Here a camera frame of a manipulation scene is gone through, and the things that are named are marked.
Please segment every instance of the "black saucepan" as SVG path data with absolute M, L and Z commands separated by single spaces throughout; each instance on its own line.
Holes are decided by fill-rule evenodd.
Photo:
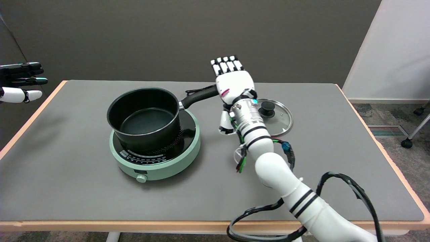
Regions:
M 218 95 L 216 87 L 193 93 L 182 101 L 157 87 L 131 90 L 115 99 L 107 121 L 124 148 L 146 152 L 165 147 L 179 135 L 179 110 Z

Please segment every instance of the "lid knob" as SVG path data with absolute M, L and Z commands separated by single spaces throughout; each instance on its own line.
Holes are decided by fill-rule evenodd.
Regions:
M 273 102 L 264 101 L 261 103 L 261 108 L 258 109 L 262 118 L 273 118 L 275 116 L 275 104 Z

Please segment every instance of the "glass lid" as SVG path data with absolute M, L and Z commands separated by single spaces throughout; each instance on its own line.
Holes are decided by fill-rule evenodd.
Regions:
M 285 105 L 270 99 L 257 99 L 258 112 L 273 137 L 285 134 L 293 125 L 291 112 Z

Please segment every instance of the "wooden table edge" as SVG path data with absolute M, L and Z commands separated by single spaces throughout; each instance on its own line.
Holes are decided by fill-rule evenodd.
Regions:
M 36 112 L 28 119 L 14 137 L 0 151 L 0 160 L 12 148 L 21 135 L 28 129 L 33 121 L 39 116 L 43 109 L 49 104 L 59 90 L 67 83 L 62 81 Z M 430 227 L 430 213 L 424 206 L 421 199 L 411 188 L 408 181 L 396 166 L 393 160 L 379 143 L 366 123 L 360 117 L 358 112 L 352 106 L 351 102 L 345 96 L 344 92 L 336 85 L 357 117 L 363 123 L 364 127 L 381 150 L 388 163 L 393 168 L 405 188 L 411 194 L 412 198 L 424 214 L 422 221 L 380 221 L 384 230 L 424 230 Z M 354 224 L 363 229 L 374 229 L 373 221 L 353 221 Z M 0 231 L 193 231 L 205 233 L 224 232 L 229 221 L 126 221 L 126 220 L 32 220 L 32 221 L 0 221 Z M 238 229 L 243 231 L 289 231 L 295 230 L 300 226 L 297 221 L 243 221 L 237 223 Z

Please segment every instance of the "cooktop control knob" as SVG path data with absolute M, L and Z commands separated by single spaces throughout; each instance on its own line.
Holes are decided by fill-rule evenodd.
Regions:
M 142 175 L 142 174 L 139 174 L 136 177 L 136 180 L 140 183 L 145 183 L 147 179 L 148 179 L 148 177 L 146 177 L 145 175 Z
M 273 102 L 264 101 L 261 103 L 261 108 L 258 109 L 262 118 L 273 118 L 275 116 L 275 104 Z

